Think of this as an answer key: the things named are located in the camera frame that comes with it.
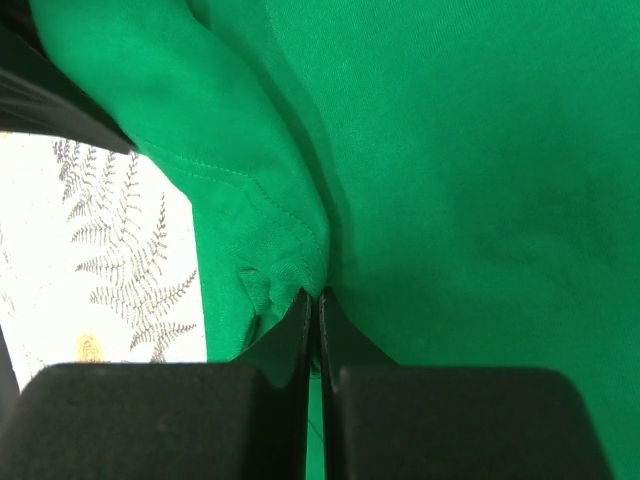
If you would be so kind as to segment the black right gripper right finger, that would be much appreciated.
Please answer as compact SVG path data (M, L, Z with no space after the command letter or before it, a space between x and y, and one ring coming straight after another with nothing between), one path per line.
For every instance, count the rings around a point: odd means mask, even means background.
M542 368L402 366L318 301L330 479L609 479L576 387Z

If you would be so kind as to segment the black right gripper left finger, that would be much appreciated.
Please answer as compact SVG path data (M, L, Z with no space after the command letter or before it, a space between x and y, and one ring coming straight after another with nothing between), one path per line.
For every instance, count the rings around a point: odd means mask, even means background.
M226 363L58 364L1 436L5 479L301 479L312 299Z

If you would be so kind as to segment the green t shirt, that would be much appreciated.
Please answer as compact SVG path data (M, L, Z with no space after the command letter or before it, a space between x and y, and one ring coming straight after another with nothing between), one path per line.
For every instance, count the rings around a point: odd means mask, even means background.
M639 475L635 1L34 1L192 205L208 358L334 290L394 360L572 380Z

